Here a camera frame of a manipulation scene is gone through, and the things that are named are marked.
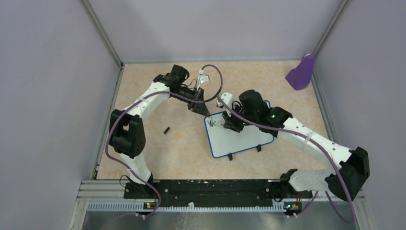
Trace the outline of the blue framed whiteboard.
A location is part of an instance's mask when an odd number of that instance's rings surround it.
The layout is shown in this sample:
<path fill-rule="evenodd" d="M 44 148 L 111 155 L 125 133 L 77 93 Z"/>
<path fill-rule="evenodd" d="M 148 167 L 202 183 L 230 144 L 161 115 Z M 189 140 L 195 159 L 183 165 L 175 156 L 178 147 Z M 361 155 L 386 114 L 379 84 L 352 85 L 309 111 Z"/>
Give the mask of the blue framed whiteboard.
<path fill-rule="evenodd" d="M 214 158 L 226 157 L 258 146 L 271 144 L 274 136 L 261 132 L 255 126 L 246 126 L 241 132 L 223 127 L 225 120 L 222 112 L 204 118 L 211 154 Z"/>

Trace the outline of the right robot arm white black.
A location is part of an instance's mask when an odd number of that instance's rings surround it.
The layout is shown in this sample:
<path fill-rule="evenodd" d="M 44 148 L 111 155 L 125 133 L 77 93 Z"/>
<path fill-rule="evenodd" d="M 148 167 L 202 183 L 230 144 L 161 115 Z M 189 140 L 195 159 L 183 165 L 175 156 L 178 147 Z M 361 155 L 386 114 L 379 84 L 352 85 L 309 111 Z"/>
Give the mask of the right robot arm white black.
<path fill-rule="evenodd" d="M 261 94 L 248 90 L 235 102 L 230 93 L 217 97 L 223 108 L 224 128 L 241 132 L 255 126 L 261 132 L 285 140 L 309 154 L 325 169 L 291 169 L 281 175 L 281 192 L 294 197 L 302 191 L 331 192 L 344 201 L 353 201 L 370 176 L 369 154 L 362 147 L 350 149 L 308 128 L 281 107 L 269 107 Z"/>

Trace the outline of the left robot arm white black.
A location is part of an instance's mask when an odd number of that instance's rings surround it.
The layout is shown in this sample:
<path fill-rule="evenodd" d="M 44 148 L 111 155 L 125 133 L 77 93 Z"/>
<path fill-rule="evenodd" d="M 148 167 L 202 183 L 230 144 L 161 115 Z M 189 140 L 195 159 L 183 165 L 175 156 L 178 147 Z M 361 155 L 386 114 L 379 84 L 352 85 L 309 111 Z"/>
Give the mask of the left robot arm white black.
<path fill-rule="evenodd" d="M 142 155 L 146 145 L 144 122 L 148 117 L 170 97 L 185 102 L 191 112 L 210 115 L 203 98 L 204 90 L 190 89 L 183 84 L 189 75 L 187 69 L 174 65 L 171 72 L 156 76 L 134 103 L 111 113 L 108 144 L 120 155 L 131 173 L 130 180 L 136 183 L 135 192 L 142 198 L 150 197 L 154 190 L 152 173 Z"/>

